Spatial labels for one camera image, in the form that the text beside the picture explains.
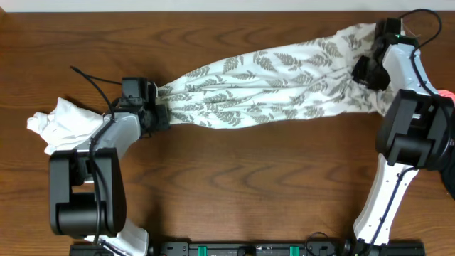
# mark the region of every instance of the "wooden table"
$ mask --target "wooden table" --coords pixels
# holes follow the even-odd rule
[[[64,97],[106,109],[79,75],[144,76],[157,85],[233,55],[334,34],[384,12],[7,14],[0,23],[0,255],[67,255],[72,240],[48,220],[46,143],[26,130]],[[423,50],[437,88],[455,90],[455,13]],[[436,29],[414,16],[414,33]],[[120,87],[101,84],[111,99]],[[345,238],[376,172],[378,114],[277,122],[239,130],[176,125],[135,143],[122,159],[128,216],[155,241]],[[437,172],[421,171],[391,238],[422,239],[453,255],[455,202]]]

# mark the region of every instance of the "patterned towel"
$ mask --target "patterned towel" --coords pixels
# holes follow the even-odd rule
[[[352,80],[369,55],[375,24],[334,36],[246,53],[191,71],[159,88],[171,124],[237,129],[343,112],[385,114],[394,93],[373,92]]]

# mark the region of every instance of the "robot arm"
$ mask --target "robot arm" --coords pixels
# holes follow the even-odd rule
[[[92,138],[70,151],[57,151],[50,158],[50,226],[57,235],[93,241],[99,230],[99,243],[118,255],[146,255],[149,249],[147,231],[127,219],[119,160],[143,134],[168,129],[167,111],[155,105],[156,86],[144,78],[124,78],[119,107],[104,117]],[[97,170],[90,164],[92,154]],[[93,183],[97,176],[100,201],[95,194],[75,193],[74,186]],[[97,207],[100,204],[100,226]],[[72,251],[103,253],[103,247],[92,246]]]
[[[428,81],[420,61],[417,42],[400,35],[401,20],[389,18],[377,24],[372,58],[362,57],[353,71],[354,79],[370,89],[397,92],[378,132],[378,170],[362,213],[354,222],[358,240],[371,245],[386,245],[390,226],[403,195],[418,169],[433,169],[447,138],[443,107],[453,111],[449,99],[435,102],[438,92]],[[425,81],[419,82],[414,62]]]

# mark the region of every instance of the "fern print fabric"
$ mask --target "fern print fabric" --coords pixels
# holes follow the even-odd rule
[[[158,90],[171,124],[236,129],[343,112],[385,114],[394,92],[353,81],[361,55],[370,54],[375,24],[336,35],[246,53],[185,74]]]

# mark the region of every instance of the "white cloth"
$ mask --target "white cloth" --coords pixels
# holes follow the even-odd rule
[[[343,112],[385,114],[394,93],[368,90],[350,75],[359,57],[370,54],[374,32],[375,24],[358,24],[334,36],[220,60],[160,87],[156,101],[168,108],[171,124],[214,129]],[[50,115],[36,113],[28,128],[52,154],[82,143],[101,123],[98,114],[59,98]]]
[[[57,107],[50,114],[35,113],[27,120],[27,129],[41,135],[51,155],[55,150],[74,149],[102,124],[102,116],[58,98]]]

